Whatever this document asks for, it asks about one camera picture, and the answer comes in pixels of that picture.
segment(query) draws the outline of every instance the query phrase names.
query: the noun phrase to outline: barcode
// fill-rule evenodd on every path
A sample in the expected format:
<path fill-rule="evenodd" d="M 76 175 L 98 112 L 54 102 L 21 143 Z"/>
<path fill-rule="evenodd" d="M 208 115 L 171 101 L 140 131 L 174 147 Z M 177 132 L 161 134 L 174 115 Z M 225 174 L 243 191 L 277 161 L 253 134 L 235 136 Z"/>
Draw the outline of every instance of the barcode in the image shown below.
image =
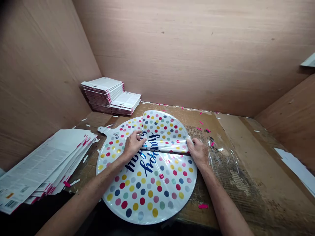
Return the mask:
<path fill-rule="evenodd" d="M 25 186 L 20 192 L 25 192 L 28 188 L 28 186 Z"/>
<path fill-rule="evenodd" d="M 39 187 L 45 187 L 46 183 L 42 183 Z"/>
<path fill-rule="evenodd" d="M 5 207 L 14 208 L 17 204 L 18 204 L 17 201 L 10 200 L 10 201 L 5 205 Z"/>

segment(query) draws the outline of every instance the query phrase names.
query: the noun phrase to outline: pink paper scrap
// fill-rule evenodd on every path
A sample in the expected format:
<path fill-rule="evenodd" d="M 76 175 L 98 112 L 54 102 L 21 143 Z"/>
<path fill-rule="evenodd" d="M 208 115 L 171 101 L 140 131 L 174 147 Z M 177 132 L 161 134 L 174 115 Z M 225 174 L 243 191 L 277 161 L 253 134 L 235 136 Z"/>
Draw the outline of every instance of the pink paper scrap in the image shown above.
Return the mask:
<path fill-rule="evenodd" d="M 65 184 L 66 187 L 71 187 L 71 185 L 67 181 L 64 181 L 63 183 Z"/>
<path fill-rule="evenodd" d="M 209 206 L 206 205 L 206 204 L 201 204 L 201 205 L 198 206 L 199 209 L 208 209 L 208 207 Z"/>

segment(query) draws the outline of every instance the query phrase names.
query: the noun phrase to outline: stack of paper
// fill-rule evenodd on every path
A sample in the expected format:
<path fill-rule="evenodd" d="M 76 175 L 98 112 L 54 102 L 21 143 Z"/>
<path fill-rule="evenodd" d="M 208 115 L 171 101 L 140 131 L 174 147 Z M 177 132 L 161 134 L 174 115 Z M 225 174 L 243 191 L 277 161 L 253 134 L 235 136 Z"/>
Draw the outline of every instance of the stack of paper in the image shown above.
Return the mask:
<path fill-rule="evenodd" d="M 275 148 L 277 153 L 282 157 L 281 160 L 297 175 L 305 187 L 315 197 L 315 177 L 306 169 L 295 156 L 282 149 Z"/>
<path fill-rule="evenodd" d="M 120 115 L 132 115 L 141 101 L 141 94 L 123 92 L 112 101 L 110 107 L 112 113 Z"/>
<path fill-rule="evenodd" d="M 111 113 L 109 105 L 125 91 L 123 82 L 107 77 L 82 82 L 81 85 L 92 108 L 106 113 Z"/>
<path fill-rule="evenodd" d="M 0 178 L 0 211 L 11 214 L 23 202 L 59 193 L 96 137 L 82 129 L 56 132 Z"/>

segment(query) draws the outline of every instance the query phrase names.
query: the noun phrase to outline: left hand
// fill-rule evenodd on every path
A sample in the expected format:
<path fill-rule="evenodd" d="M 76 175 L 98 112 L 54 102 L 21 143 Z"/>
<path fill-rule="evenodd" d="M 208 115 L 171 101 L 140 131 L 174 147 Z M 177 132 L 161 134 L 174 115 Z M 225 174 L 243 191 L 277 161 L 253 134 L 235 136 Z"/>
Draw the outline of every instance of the left hand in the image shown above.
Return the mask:
<path fill-rule="evenodd" d="M 137 135 L 142 133 L 139 131 L 133 131 L 132 134 L 126 139 L 125 143 L 125 149 L 124 149 L 124 155 L 128 160 L 130 160 L 144 145 L 145 141 L 147 141 L 146 138 L 143 138 L 140 140 L 141 136 Z"/>

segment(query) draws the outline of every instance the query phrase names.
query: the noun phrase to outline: hand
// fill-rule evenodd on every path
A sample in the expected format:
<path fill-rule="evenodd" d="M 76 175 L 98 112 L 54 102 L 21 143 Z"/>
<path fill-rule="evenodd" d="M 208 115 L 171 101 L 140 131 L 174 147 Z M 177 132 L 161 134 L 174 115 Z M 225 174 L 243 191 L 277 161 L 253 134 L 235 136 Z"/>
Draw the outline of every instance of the hand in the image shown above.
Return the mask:
<path fill-rule="evenodd" d="M 141 139 L 140 134 L 141 131 L 133 131 L 132 134 L 126 139 L 125 143 L 125 149 L 124 149 L 124 155 L 128 160 L 133 158 L 133 156 L 139 151 L 139 149 L 144 145 L 145 141 L 147 141 L 146 138 Z"/>
<path fill-rule="evenodd" d="M 207 147 L 197 138 L 193 138 L 192 141 L 195 145 L 189 139 L 187 139 L 187 146 L 197 167 L 199 169 L 203 167 L 209 167 L 209 151 Z"/>

